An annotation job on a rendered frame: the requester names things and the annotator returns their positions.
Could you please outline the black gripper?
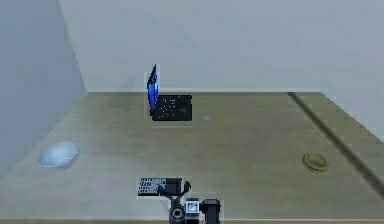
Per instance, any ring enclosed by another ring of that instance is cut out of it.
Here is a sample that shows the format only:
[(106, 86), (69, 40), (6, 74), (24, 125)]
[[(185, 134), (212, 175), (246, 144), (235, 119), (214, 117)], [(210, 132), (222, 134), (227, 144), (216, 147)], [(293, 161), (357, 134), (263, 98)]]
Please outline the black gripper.
[(184, 182), (183, 191), (177, 198), (173, 198), (162, 185), (158, 186), (157, 193), (159, 196), (164, 196), (171, 201), (171, 207), (169, 209), (169, 224), (185, 224), (185, 208), (180, 203), (180, 199), (190, 191), (191, 183), (189, 181)]

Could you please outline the black box with white keys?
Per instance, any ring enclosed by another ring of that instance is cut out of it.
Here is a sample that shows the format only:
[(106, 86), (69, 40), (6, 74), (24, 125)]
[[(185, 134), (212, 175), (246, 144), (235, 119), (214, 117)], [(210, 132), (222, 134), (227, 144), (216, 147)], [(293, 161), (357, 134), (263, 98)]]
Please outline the black box with white keys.
[(159, 196), (158, 188), (171, 196), (181, 194), (181, 178), (141, 178), (138, 184), (137, 194), (139, 196)]

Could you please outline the black laptop with blue screen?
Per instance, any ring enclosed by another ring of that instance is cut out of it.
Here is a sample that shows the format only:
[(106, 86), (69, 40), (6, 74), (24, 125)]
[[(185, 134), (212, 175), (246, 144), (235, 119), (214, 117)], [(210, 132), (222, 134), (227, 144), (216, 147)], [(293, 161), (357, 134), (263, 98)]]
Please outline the black laptop with blue screen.
[(153, 121), (191, 121), (191, 95), (160, 95), (157, 66), (153, 65), (147, 81), (149, 114)]

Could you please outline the white bowl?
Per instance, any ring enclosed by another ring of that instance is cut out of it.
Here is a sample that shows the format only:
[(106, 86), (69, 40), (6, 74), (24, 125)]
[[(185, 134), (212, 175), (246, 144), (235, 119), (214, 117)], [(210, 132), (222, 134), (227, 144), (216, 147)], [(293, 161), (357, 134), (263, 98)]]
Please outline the white bowl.
[(47, 145), (36, 157), (37, 164), (42, 168), (56, 169), (70, 167), (81, 152), (76, 141), (59, 141)]

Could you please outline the olive green round dish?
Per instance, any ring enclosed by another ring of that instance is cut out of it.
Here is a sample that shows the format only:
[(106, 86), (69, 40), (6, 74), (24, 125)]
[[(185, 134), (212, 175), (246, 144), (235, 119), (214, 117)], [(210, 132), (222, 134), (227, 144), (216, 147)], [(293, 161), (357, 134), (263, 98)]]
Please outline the olive green round dish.
[(326, 172), (329, 168), (328, 160), (318, 153), (305, 153), (302, 157), (303, 165), (313, 172)]

